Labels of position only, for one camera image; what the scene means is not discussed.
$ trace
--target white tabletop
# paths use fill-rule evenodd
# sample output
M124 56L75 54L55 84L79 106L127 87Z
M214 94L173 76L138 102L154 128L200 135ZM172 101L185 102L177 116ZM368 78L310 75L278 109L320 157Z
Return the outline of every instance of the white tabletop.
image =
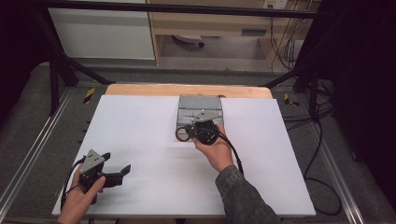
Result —
M225 129L247 181L280 217L315 215L276 100L221 102ZM128 164L132 169L121 186L99 194L87 215L224 216L217 172L192 142L175 138L177 105L177 96L102 96L76 161L93 149L111 152L105 173ZM60 214L59 200L52 214Z

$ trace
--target yellow and black tape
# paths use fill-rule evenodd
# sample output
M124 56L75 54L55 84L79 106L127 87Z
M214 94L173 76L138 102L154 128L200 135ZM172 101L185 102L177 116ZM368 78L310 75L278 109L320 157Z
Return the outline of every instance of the yellow and black tape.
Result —
M93 96L93 93L94 93L94 92L95 92L95 88L90 88L90 89L87 91L87 94L85 95L84 101L83 101L82 103L83 103L83 104L89 103L90 100L91 100L91 98L92 98L92 96Z
M285 104L286 105L294 105L294 106L300 106L298 102L293 102L289 99L289 96L285 93Z

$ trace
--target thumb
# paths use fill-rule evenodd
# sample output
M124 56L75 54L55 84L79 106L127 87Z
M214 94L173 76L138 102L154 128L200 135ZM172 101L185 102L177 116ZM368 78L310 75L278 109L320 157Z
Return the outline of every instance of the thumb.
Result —
M106 178L104 176L100 177L96 180L96 182L92 185L90 190L85 194L85 196L92 201L96 194L103 188L103 185L106 182Z

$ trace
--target sleeve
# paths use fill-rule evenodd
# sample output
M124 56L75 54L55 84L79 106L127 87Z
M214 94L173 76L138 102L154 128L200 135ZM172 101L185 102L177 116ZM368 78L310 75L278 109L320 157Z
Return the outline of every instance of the sleeve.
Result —
M231 165L216 179L224 211L232 224L281 223L274 210L250 185L239 170Z

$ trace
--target person's left hand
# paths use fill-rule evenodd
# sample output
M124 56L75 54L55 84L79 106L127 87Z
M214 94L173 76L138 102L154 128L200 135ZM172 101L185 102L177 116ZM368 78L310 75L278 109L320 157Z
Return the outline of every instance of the person's left hand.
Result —
M74 173L71 188L78 186L79 184L79 170L81 165L78 167ZM58 217L58 222L60 223L79 223L82 218L87 213L88 208L91 205L93 198L98 192L102 191L103 185L105 184L106 178L104 176L100 177L93 186L84 193L81 186L71 189L67 195L66 202L64 203L64 208Z

